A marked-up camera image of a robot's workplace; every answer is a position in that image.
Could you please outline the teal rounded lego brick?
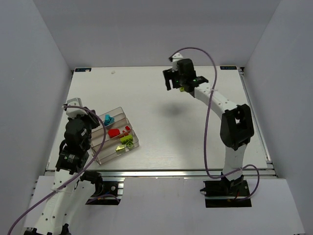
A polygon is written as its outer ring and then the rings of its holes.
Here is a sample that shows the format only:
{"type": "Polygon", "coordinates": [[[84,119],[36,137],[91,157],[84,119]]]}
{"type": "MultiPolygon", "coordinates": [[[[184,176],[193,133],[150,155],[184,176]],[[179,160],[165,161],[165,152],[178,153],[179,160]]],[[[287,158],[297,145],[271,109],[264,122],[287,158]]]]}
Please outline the teal rounded lego brick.
{"type": "Polygon", "coordinates": [[[112,117],[110,115],[105,115],[104,125],[107,126],[110,124],[112,117]]]}

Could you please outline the lime green lego plate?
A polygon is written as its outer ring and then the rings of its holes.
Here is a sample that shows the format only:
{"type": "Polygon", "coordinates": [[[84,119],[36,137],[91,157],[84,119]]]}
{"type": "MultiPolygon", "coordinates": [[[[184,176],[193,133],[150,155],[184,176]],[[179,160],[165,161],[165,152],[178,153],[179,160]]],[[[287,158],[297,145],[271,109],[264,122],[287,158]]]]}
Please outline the lime green lego plate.
{"type": "Polygon", "coordinates": [[[133,136],[132,135],[127,135],[127,136],[121,137],[120,141],[121,141],[122,144],[126,144],[129,141],[133,142],[133,136]]]}

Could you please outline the red sloped lego piece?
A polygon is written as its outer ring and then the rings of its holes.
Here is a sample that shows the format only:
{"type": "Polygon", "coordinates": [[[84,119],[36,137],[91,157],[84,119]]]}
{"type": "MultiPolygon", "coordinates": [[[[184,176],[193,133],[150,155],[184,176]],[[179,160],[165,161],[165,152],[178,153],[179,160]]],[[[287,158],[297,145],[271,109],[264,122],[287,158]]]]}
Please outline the red sloped lego piece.
{"type": "Polygon", "coordinates": [[[122,131],[122,133],[119,135],[119,138],[123,138],[123,137],[125,137],[125,136],[128,136],[129,135],[129,131],[122,131]]]}

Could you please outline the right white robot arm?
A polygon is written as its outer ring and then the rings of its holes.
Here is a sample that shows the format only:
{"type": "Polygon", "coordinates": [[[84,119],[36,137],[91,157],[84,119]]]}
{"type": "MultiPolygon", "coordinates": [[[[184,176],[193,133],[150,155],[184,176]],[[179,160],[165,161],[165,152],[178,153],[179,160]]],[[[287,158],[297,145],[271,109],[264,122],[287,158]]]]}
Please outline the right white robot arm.
{"type": "Polygon", "coordinates": [[[213,88],[205,77],[196,75],[191,59],[184,59],[177,53],[169,60],[172,68],[163,71],[167,90],[183,88],[219,117],[220,138],[225,145],[221,182],[228,188],[241,184],[244,154],[254,135],[250,107],[232,102],[213,88]]]}

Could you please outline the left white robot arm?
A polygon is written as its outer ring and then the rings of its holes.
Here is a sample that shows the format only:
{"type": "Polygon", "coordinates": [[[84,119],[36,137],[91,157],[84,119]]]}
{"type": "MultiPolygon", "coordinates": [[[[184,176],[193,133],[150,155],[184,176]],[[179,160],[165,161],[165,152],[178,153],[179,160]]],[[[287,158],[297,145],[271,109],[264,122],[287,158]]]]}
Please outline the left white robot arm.
{"type": "Polygon", "coordinates": [[[91,165],[88,151],[91,148],[92,130],[103,124],[101,118],[87,107],[64,106],[68,122],[64,140],[59,146],[59,157],[51,192],[35,203],[35,209],[45,203],[39,219],[26,235],[68,235],[75,214],[87,202],[100,182],[98,173],[87,171],[91,165]]]}

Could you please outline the lime green curved lego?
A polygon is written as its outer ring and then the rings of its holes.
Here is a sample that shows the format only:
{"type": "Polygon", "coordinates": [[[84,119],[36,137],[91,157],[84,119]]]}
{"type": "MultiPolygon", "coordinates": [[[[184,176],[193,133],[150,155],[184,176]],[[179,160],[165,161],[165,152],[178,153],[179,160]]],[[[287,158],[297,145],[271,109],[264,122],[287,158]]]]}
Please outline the lime green curved lego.
{"type": "Polygon", "coordinates": [[[123,152],[125,152],[126,146],[125,145],[119,145],[116,147],[115,151],[117,154],[121,154],[123,152]]]}

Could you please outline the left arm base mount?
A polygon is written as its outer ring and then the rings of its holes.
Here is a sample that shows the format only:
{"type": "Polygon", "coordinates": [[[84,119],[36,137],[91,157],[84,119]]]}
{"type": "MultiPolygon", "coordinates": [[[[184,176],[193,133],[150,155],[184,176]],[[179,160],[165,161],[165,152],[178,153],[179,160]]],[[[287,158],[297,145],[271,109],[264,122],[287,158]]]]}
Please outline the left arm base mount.
{"type": "Polygon", "coordinates": [[[121,201],[124,178],[103,177],[102,184],[96,187],[95,193],[87,200],[86,205],[117,206],[121,201]]]}

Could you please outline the green and teal lego stack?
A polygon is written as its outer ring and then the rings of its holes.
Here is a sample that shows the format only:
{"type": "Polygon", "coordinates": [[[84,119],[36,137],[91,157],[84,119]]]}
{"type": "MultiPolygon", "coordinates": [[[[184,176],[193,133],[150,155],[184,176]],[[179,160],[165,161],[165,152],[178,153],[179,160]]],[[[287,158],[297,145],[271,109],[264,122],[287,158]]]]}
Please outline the green and teal lego stack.
{"type": "Polygon", "coordinates": [[[127,147],[129,150],[131,150],[131,149],[134,148],[134,144],[133,144],[132,142],[129,142],[129,143],[126,144],[126,147],[127,147]]]}

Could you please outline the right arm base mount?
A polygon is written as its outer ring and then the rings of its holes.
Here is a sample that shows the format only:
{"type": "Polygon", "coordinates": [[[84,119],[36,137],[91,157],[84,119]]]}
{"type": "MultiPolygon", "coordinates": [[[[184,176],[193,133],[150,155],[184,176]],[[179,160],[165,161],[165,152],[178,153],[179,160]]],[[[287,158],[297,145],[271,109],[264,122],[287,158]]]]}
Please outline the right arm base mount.
{"type": "Polygon", "coordinates": [[[251,199],[247,181],[241,175],[229,181],[226,177],[218,181],[204,181],[200,193],[204,195],[207,208],[250,208],[251,199]]]}

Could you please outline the red round lego brick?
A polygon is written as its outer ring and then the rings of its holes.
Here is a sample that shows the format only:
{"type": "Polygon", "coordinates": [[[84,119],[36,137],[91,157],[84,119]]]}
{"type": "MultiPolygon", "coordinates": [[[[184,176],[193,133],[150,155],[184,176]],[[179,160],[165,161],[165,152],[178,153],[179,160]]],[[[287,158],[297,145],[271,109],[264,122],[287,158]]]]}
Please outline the red round lego brick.
{"type": "Polygon", "coordinates": [[[117,137],[117,136],[119,136],[120,134],[121,134],[121,133],[120,133],[120,130],[119,130],[119,129],[114,128],[114,129],[108,130],[108,135],[109,135],[110,139],[112,139],[112,138],[114,138],[114,137],[117,137]]]}

